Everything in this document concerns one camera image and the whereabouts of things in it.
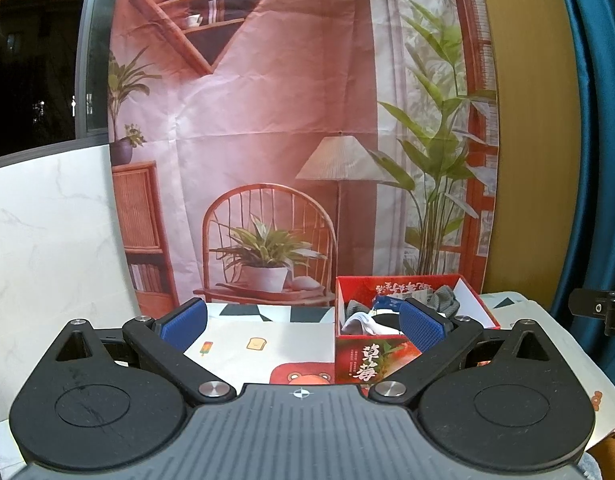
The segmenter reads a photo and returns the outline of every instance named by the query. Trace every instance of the black circular housing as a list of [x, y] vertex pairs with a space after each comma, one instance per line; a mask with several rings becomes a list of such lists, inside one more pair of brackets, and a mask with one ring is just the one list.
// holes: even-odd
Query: black circular housing
[[69, 381], [26, 384], [10, 425], [26, 460], [72, 471], [113, 469], [164, 446], [184, 423], [181, 393], [162, 377], [76, 360]]
[[432, 383], [417, 418], [449, 455], [496, 472], [547, 470], [571, 461], [583, 453], [595, 420], [569, 370], [519, 358]]

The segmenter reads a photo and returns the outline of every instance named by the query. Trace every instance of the green plant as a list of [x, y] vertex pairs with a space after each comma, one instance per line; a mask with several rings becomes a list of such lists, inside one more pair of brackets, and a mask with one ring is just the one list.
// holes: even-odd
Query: green plant
[[[398, 142], [407, 158], [423, 172], [423, 189], [417, 189], [421, 182], [417, 183], [415, 176], [390, 156], [382, 152], [370, 152], [370, 155], [394, 178], [393, 182], [382, 184], [406, 190], [414, 201], [418, 225], [406, 228], [405, 242], [419, 250], [419, 257], [414, 266], [406, 260], [403, 262], [406, 272], [431, 274], [439, 270], [444, 238], [461, 227], [465, 214], [478, 218], [474, 209], [456, 195], [457, 183], [469, 178], [481, 179], [489, 171], [489, 168], [468, 165], [470, 140], [481, 144], [483, 141], [455, 127], [455, 122], [464, 105], [472, 104], [483, 110], [483, 104], [495, 102], [496, 94], [480, 91], [467, 95], [461, 91], [465, 88], [465, 78], [459, 70], [463, 59], [459, 25], [447, 24], [424, 6], [407, 1], [412, 18], [402, 18], [425, 40], [435, 70], [433, 73], [428, 70], [429, 63], [423, 61], [412, 44], [406, 43], [405, 48], [414, 62], [408, 69], [425, 90], [425, 105], [428, 109], [432, 107], [435, 123], [432, 127], [423, 126], [405, 110], [386, 102], [379, 104], [411, 134]], [[417, 194], [425, 200], [419, 200]]]
[[137, 146], [143, 146], [143, 143], [146, 141], [143, 138], [141, 129], [134, 124], [125, 125], [125, 138], [130, 141], [130, 144], [133, 148], [136, 148]]
[[152, 63], [137, 66], [139, 57], [142, 56], [146, 49], [147, 47], [143, 48], [127, 65], [121, 66], [117, 63], [112, 51], [110, 51], [110, 60], [108, 63], [107, 104], [110, 117], [112, 118], [112, 133], [114, 134], [115, 141], [119, 140], [117, 120], [119, 118], [119, 111], [123, 102], [132, 92], [142, 92], [145, 95], [150, 95], [150, 87], [141, 81], [145, 79], [161, 79], [161, 76], [159, 75], [148, 74], [145, 72], [145, 69], [152, 65]]
[[226, 269], [236, 265], [292, 269], [294, 265], [306, 266], [310, 258], [325, 258], [313, 251], [309, 242], [300, 240], [289, 231], [268, 227], [254, 215], [251, 215], [251, 220], [254, 232], [224, 226], [230, 229], [230, 238], [235, 245], [210, 250], [220, 254], [219, 260], [228, 259]]

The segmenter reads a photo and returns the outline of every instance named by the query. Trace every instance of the red box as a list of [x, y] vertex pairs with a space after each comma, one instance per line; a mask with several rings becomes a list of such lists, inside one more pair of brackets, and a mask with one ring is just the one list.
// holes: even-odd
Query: red box
[[460, 315], [478, 320], [485, 328], [500, 328], [478, 294], [460, 274], [438, 276], [339, 276], [334, 309], [334, 375], [336, 383], [368, 388], [403, 367], [421, 352], [404, 335], [343, 335], [345, 303], [356, 300], [371, 307], [377, 294], [410, 292], [449, 285], [461, 307]]

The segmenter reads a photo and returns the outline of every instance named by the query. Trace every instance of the silver screw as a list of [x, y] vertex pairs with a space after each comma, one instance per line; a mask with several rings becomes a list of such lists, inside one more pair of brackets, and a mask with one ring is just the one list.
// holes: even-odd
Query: silver screw
[[382, 397], [400, 397], [407, 391], [405, 384], [397, 381], [382, 381], [374, 386], [374, 391]]
[[223, 381], [208, 381], [199, 386], [199, 393], [206, 397], [223, 397], [230, 392], [230, 385]]

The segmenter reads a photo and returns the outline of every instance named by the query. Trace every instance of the gray ribbed surface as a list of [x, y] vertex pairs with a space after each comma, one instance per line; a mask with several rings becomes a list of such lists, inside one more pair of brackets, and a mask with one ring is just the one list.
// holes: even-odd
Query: gray ribbed surface
[[[294, 395], [309, 391], [305, 398]], [[30, 466], [16, 480], [76, 474]], [[510, 480], [436, 451], [408, 412], [368, 402], [354, 386], [251, 385], [243, 397], [198, 408], [170, 446], [96, 480]], [[573, 467], [523, 480], [582, 480]]]

